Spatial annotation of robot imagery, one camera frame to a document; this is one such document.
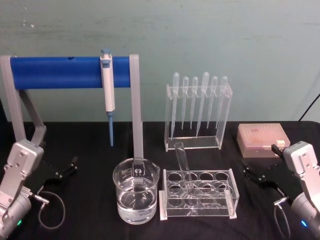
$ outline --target water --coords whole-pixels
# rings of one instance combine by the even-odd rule
[[[143,177],[131,177],[121,184],[126,192],[118,196],[118,212],[127,223],[138,225],[148,222],[157,209],[157,186]]]

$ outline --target glass beaker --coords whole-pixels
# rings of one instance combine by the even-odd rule
[[[118,213],[133,225],[148,222],[156,213],[160,167],[150,160],[129,158],[113,170]]]

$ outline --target table surface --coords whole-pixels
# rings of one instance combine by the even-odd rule
[[[239,122],[228,122],[222,149],[186,150],[192,170],[227,170],[232,168],[239,191],[237,219],[228,217],[171,217],[160,221],[159,206],[153,219],[143,225],[130,225],[121,220],[117,211],[112,173],[115,166],[132,157],[132,127],[129,122],[114,124],[115,147],[109,145],[107,122],[47,123],[46,147],[43,160],[63,167],[73,156],[78,156],[78,171],[58,186],[48,187],[64,201],[66,217],[56,230],[46,230],[38,222],[40,204],[32,202],[32,209],[10,240],[62,239],[124,239],[124,240],[280,240],[273,219],[273,202],[280,198],[274,189],[261,189],[246,179],[242,172],[242,155],[237,144]],[[313,145],[320,156],[320,125],[316,122],[281,122],[291,143],[305,141]],[[32,127],[26,125],[27,136]],[[144,157],[161,169],[177,170],[175,151],[165,152],[163,122],[144,122]],[[14,136],[10,124],[0,126],[0,166],[7,160]],[[260,158],[257,163],[272,164],[276,158]],[[61,213],[52,201],[43,213],[43,221],[55,225]],[[284,204],[292,240],[315,239],[299,218]]]

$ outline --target test tube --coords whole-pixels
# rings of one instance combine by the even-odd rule
[[[181,177],[184,182],[185,191],[188,195],[194,195],[195,188],[192,182],[184,144],[182,142],[176,142],[174,144],[174,148],[181,171]]]

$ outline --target blue bar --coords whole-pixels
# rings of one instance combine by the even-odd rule
[[[17,90],[102,88],[100,57],[12,57],[11,69]],[[114,56],[115,88],[130,88],[128,56]]]

